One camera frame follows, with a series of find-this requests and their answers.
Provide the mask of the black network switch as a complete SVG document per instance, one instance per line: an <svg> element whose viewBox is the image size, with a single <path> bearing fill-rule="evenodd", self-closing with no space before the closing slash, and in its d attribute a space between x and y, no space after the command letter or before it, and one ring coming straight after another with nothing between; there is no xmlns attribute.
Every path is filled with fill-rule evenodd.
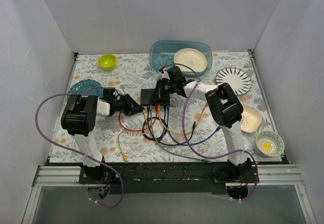
<svg viewBox="0 0 324 224"><path fill-rule="evenodd" d="M140 105L141 106L149 106L152 105L150 104L150 97L153 93L154 89L153 88L147 88L147 89L141 89L141 99L140 99ZM170 96L166 95L166 96L162 96L161 102L160 104L157 105L169 105L170 104Z"/></svg>

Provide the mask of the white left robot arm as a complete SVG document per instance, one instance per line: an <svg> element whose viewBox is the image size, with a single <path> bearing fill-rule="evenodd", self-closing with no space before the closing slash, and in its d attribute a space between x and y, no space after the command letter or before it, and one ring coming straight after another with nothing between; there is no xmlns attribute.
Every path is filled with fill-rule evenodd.
<svg viewBox="0 0 324 224"><path fill-rule="evenodd" d="M95 141L95 123L98 116L112 116L122 111L127 116L141 113L144 108L120 89L106 87L103 96L70 95L61 117L61 126L75 140L79 150L85 153L83 166L93 167L90 177L101 184L108 172L100 166L103 155Z"/></svg>

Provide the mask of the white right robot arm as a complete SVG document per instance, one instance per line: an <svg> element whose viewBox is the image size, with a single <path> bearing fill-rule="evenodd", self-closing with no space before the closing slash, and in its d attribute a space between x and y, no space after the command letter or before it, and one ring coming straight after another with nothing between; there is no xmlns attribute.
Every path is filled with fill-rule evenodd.
<svg viewBox="0 0 324 224"><path fill-rule="evenodd" d="M201 82L198 73L192 71L196 80L187 80L180 69L179 63L163 66L159 72L161 79L157 80L156 87L151 96L154 104L159 99L176 93L184 97L185 103L182 111L182 131L186 144L191 151L201 159L219 159L228 157L229 176L234 182L243 181L252 167L253 156L244 150L244 139L241 132L243 106L228 83L209 85ZM190 98L205 101L209 107L213 120L220 126L225 137L228 153L220 156L204 156L198 153L189 142L185 130L185 113Z"/></svg>

